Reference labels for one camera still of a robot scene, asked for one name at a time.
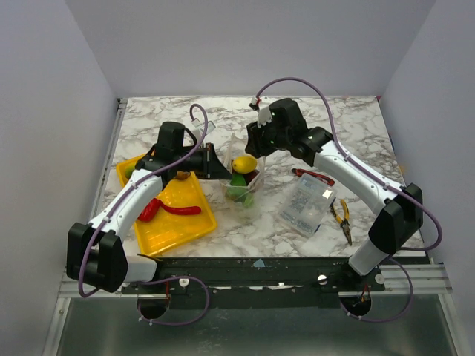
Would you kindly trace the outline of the clear zip top bag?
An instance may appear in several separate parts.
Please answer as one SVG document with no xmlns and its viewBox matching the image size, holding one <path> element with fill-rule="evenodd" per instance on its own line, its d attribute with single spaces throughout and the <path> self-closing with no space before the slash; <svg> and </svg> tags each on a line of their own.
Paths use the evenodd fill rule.
<svg viewBox="0 0 475 356">
<path fill-rule="evenodd" d="M 265 158 L 254 158 L 245 152 L 246 140 L 234 134 L 227 142 L 224 165 L 232 178 L 220 182 L 232 216 L 240 221 L 258 217 L 263 200 Z"/>
</svg>

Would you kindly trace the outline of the green bell pepper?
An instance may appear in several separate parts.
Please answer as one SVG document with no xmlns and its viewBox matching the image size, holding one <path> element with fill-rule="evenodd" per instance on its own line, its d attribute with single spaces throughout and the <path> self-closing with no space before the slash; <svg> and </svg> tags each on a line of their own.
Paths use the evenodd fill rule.
<svg viewBox="0 0 475 356">
<path fill-rule="evenodd" d="M 254 193 L 248 189 L 244 175 L 235 171 L 232 173 L 232 179 L 226 188 L 225 197 L 233 202 L 240 202 L 245 208 L 251 208 L 255 203 Z"/>
</svg>

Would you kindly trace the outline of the dark red apple front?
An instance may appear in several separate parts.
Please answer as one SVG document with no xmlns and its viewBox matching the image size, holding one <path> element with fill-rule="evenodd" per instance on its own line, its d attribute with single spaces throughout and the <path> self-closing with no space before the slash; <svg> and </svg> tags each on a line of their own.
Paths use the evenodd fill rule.
<svg viewBox="0 0 475 356">
<path fill-rule="evenodd" d="M 255 177 L 259 175 L 259 170 L 255 169 L 247 174 L 244 175 L 244 179 L 246 180 L 246 184 L 249 185 Z"/>
</svg>

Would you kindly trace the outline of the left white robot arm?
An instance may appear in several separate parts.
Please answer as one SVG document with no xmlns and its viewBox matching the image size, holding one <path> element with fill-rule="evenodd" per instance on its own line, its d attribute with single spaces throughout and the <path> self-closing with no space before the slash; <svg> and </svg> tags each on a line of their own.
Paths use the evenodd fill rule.
<svg viewBox="0 0 475 356">
<path fill-rule="evenodd" d="M 164 274 L 150 257 L 128 256 L 122 239 L 139 215 L 177 173 L 192 172 L 199 179 L 230 179 L 212 143 L 202 139 L 185 146 L 188 128 L 178 122 L 160 126 L 157 142 L 139 159 L 125 187 L 87 223 L 76 222 L 68 231 L 66 275 L 82 285 L 115 292 L 123 283 L 139 283 L 158 292 Z"/>
</svg>

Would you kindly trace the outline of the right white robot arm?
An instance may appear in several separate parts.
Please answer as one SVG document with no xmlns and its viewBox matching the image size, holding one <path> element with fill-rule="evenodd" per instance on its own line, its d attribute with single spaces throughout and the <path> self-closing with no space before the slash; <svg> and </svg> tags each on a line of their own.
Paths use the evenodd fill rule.
<svg viewBox="0 0 475 356">
<path fill-rule="evenodd" d="M 258 119 L 246 127 L 248 154 L 260 158 L 288 151 L 338 180 L 376 215 L 367 240 L 341 273 L 347 289 L 359 290 L 367 284 L 368 274 L 399 251 L 422 226 L 422 190 L 413 183 L 403 186 L 385 178 L 349 151 L 338 149 L 334 136 L 326 129 L 308 128 L 293 99 L 279 99 L 265 108 L 259 108 L 259 102 L 253 99 L 249 105 L 257 111 Z"/>
</svg>

